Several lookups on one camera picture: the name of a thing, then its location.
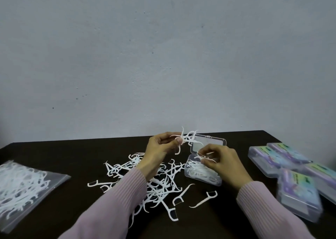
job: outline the pink sweater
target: pink sweater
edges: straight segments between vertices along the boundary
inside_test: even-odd
[[[125,238],[129,216],[145,198],[143,174],[131,169],[111,190],[102,195],[59,239]],[[262,182],[243,186],[237,203],[262,239],[313,239],[305,224],[283,207]]]

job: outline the white wall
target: white wall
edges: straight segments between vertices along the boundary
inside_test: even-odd
[[[0,0],[0,143],[263,129],[334,166],[336,0]]]

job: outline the tabletop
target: tabletop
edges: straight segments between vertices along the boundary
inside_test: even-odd
[[[254,180],[263,182],[273,195],[276,194],[277,180],[267,178],[247,157],[250,146],[279,142],[265,131],[241,131],[204,133],[224,138],[234,148],[246,170]],[[87,183],[99,180],[109,182],[104,165],[123,164],[128,155],[145,152],[150,136],[86,139],[46,142],[12,143],[0,149],[0,164],[14,160],[22,165],[40,170],[69,174],[71,179],[51,192],[8,234],[0,238],[57,238],[69,229],[92,203],[102,194],[99,187],[88,187]],[[190,147],[184,144],[179,155],[167,155],[164,162],[174,158],[185,163]],[[134,218],[134,224],[127,238],[257,238],[248,219],[236,203],[237,193],[224,183],[212,186],[184,176],[179,172],[175,182],[183,188],[191,186],[183,196],[184,203],[176,206],[179,220],[169,219],[163,205],[143,210]],[[218,192],[218,197],[199,207],[194,206],[206,197],[206,192]],[[172,199],[179,193],[169,194],[165,202],[171,208]],[[336,205],[321,197],[324,213],[317,224],[303,220],[317,239],[335,238]]]

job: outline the left hand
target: left hand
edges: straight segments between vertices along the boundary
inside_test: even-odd
[[[149,138],[145,155],[136,166],[143,173],[147,181],[156,175],[167,152],[183,142],[182,138],[175,139],[175,136],[170,137],[174,134],[180,135],[181,132],[166,132]]]

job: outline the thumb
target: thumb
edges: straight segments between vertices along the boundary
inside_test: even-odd
[[[178,137],[178,138],[176,138],[175,140],[173,140],[169,143],[162,144],[161,146],[163,147],[164,151],[168,151],[172,148],[175,148],[175,147],[181,145],[182,142],[183,142],[183,139],[181,137]]]
[[[201,163],[203,165],[205,165],[206,167],[208,167],[208,168],[214,170],[215,172],[217,172],[216,171],[216,163],[214,161],[210,161],[208,159],[203,158],[203,159],[201,159]]]

